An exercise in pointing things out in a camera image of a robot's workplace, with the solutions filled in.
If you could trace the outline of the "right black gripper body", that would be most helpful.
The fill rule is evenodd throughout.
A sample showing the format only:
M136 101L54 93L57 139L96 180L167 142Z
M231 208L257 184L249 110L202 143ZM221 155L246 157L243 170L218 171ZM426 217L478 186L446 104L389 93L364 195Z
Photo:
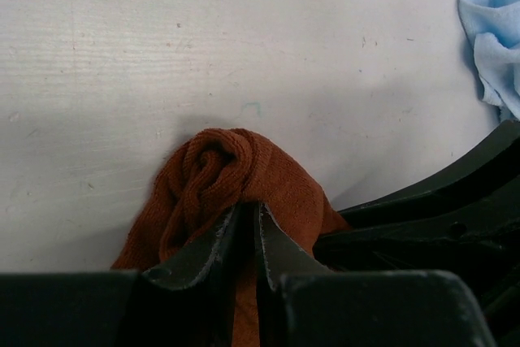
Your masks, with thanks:
M488 321L519 320L518 122L433 176L341 215L351 230L321 236L319 261L342 271L451 271Z

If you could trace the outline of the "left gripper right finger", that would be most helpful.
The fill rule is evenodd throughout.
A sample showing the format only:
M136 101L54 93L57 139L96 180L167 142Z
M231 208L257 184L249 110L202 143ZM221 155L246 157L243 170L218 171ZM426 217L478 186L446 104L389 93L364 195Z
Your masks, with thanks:
M334 272L255 207L263 346L494 346L475 296L448 271Z

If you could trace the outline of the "rust brown towel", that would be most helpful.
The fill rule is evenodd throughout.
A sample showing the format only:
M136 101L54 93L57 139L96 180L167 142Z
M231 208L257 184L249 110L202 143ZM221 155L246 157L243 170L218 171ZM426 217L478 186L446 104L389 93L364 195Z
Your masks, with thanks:
M168 260L239 202L265 202L308 254L320 236L350 228L322 187L270 140L245 129L208 128L158 173L113 267L144 271Z

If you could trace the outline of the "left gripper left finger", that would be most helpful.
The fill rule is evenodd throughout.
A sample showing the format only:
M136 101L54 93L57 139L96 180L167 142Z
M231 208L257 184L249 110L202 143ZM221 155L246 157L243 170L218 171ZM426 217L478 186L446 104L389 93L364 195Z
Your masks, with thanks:
M241 206L139 271L1 275L3 346L229 346Z

